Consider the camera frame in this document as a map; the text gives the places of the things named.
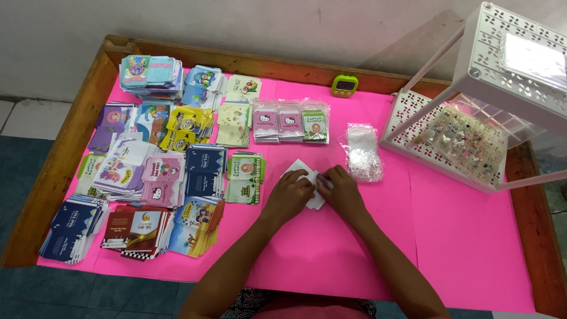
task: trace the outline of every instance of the white floor tile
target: white floor tile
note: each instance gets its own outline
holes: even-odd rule
[[[0,129],[4,126],[13,106],[14,102],[0,101]]]
[[[2,135],[55,140],[71,103],[24,100],[16,104]]]
[[[555,319],[555,317],[546,316],[541,313],[515,313],[502,311],[493,311],[492,316],[494,319]]]

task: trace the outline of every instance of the hand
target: hand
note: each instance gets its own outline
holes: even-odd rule
[[[297,216],[307,201],[315,197],[315,185],[305,177],[298,180],[304,175],[308,175],[306,170],[285,173],[274,186],[260,217],[279,228]]]
[[[353,224],[364,222],[370,217],[356,181],[342,166],[332,167],[322,175],[333,182],[333,189],[326,188],[320,180],[317,180],[317,191],[342,219],[354,226]]]

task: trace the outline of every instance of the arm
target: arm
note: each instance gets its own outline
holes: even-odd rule
[[[363,240],[404,314],[409,319],[450,318],[427,279],[374,222],[356,182],[339,165],[323,175],[333,182],[333,189],[329,190],[317,181],[318,192]]]
[[[289,171],[274,186],[260,217],[199,280],[181,308],[182,318],[219,318],[244,287],[252,266],[274,234],[314,197],[306,170]]]

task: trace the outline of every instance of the pink table cover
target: pink table cover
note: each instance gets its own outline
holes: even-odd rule
[[[345,152],[340,143],[347,123],[371,123],[380,132],[391,100],[389,95],[367,92],[357,92],[349,99],[335,98],[328,87],[271,79],[262,79],[260,98],[324,100],[331,106],[331,142],[268,145],[251,141],[247,151],[262,153],[268,161],[260,204],[226,204],[218,242],[205,255],[192,258],[170,251],[145,262],[121,258],[118,252],[99,247],[103,227],[83,261],[67,265],[39,257],[37,264],[196,282],[256,220],[272,187],[291,163],[300,158],[318,171],[343,165]],[[122,92],[118,80],[108,100],[141,102]],[[384,180],[359,184],[367,209],[427,277],[445,305],[535,312],[510,193],[483,194],[385,149],[379,149],[379,156],[384,163]],[[75,176],[67,196],[77,181]],[[246,286],[391,300],[360,238],[328,204],[319,211],[305,208],[284,225],[260,255]]]

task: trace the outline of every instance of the person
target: person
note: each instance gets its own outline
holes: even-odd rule
[[[373,313],[365,312],[368,302],[350,298],[272,291],[248,291],[251,295],[243,296],[248,289],[243,289],[244,283],[262,250],[303,210],[315,189],[363,240],[392,298],[409,319],[450,318],[429,282],[374,222],[356,181],[342,166],[323,173],[332,181],[332,190],[319,180],[315,186],[300,178],[307,174],[296,170],[281,177],[258,219],[196,284],[178,318],[219,318],[229,309],[227,318],[372,318]],[[250,309],[251,305],[259,309]]]

